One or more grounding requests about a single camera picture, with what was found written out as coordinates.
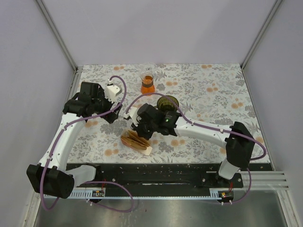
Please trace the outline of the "green glass dripper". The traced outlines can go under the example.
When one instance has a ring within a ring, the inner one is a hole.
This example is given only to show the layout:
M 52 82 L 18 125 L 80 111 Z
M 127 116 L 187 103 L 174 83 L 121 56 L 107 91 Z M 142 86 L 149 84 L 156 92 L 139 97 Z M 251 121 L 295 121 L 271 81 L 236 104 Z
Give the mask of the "green glass dripper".
M 178 110 L 177 107 L 179 107 L 178 100 L 170 95 L 168 95 L 167 97 L 169 97 L 172 101 L 168 100 L 166 97 L 161 97 L 157 101 L 156 108 L 164 113 L 167 113 L 169 111 L 176 112 Z

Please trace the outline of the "orange liquid glass carafe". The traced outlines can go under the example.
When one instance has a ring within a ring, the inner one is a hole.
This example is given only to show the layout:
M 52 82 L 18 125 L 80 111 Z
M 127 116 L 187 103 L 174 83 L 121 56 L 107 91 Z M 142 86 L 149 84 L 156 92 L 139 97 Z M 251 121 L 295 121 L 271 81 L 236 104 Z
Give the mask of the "orange liquid glass carafe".
M 150 72 L 142 73 L 140 75 L 140 78 L 142 80 L 141 93 L 142 94 L 154 93 L 155 87 L 153 82 L 153 74 Z

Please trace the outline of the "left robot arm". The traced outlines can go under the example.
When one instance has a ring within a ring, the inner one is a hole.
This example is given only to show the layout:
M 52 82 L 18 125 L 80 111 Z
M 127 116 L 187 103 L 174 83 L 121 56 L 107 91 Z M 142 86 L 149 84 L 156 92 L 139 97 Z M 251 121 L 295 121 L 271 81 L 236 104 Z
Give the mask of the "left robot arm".
M 82 165 L 67 170 L 67 161 L 74 142 L 87 120 L 96 114 L 108 123 L 118 118 L 120 107 L 112 110 L 116 97 L 121 94 L 119 86 L 82 82 L 80 91 L 68 100 L 63 108 L 60 127 L 37 165 L 29 165 L 27 176 L 36 193 L 66 199 L 74 187 L 88 182 L 101 185 L 103 176 L 92 165 Z

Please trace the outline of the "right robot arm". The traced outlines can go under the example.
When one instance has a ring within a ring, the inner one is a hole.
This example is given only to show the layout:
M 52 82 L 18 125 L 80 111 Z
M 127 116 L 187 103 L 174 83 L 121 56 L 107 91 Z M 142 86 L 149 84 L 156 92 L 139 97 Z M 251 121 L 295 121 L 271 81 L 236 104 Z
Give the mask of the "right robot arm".
M 164 136 L 189 137 L 213 143 L 226 150 L 226 158 L 220 164 L 215 181 L 221 187 L 232 182 L 235 173 L 247 168 L 254 149 L 253 137 L 243 123 L 232 126 L 215 125 L 185 119 L 175 111 L 162 112 L 152 105 L 132 107 L 132 129 L 139 137 L 149 140 L 157 132 Z

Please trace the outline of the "coffee filter pack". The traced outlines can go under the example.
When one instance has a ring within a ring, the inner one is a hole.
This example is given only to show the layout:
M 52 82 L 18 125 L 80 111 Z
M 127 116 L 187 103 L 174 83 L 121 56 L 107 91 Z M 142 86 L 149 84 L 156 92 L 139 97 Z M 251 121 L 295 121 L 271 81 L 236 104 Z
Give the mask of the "coffee filter pack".
M 120 140 L 123 145 L 143 155 L 149 156 L 152 152 L 152 147 L 149 141 L 139 137 L 137 132 L 133 130 L 124 130 L 121 134 Z

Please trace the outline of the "clear empty glass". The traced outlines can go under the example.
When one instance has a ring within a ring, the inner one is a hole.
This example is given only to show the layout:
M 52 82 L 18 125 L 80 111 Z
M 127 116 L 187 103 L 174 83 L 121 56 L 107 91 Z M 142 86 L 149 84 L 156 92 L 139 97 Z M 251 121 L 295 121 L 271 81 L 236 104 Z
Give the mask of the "clear empty glass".
M 143 73 L 153 74 L 156 69 L 157 69 L 157 66 L 154 63 L 145 63 L 145 64 L 143 64 L 143 67 L 142 67 Z

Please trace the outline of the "floral table mat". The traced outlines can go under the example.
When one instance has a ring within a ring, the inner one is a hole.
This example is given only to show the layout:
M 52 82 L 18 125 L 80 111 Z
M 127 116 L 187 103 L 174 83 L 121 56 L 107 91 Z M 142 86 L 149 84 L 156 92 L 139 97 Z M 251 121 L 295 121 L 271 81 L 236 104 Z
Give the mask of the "floral table mat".
M 161 95 L 172 95 L 181 111 L 203 122 L 232 125 L 243 123 L 257 140 L 252 157 L 257 163 L 269 163 L 262 156 L 261 129 L 239 64 L 145 64 L 155 70 L 156 94 L 141 97 L 140 64 L 85 65 L 79 72 L 80 82 L 105 85 L 110 77 L 117 85 L 126 85 L 123 108 L 156 105 Z M 187 137 L 153 134 L 152 151 L 144 155 L 122 144 L 120 137 L 131 122 L 120 116 L 113 124 L 95 118 L 80 131 L 69 163 L 219 163 L 225 149 L 209 142 Z

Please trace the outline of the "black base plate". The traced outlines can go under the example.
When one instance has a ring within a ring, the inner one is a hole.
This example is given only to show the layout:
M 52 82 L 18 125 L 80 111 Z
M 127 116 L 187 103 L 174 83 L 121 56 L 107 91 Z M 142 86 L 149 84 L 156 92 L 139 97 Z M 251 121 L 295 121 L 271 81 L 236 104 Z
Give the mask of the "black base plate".
M 219 164 L 93 164 L 96 174 L 92 181 L 111 181 L 121 185 L 184 184 L 205 188 L 243 188 L 240 173 L 231 180 L 217 173 Z

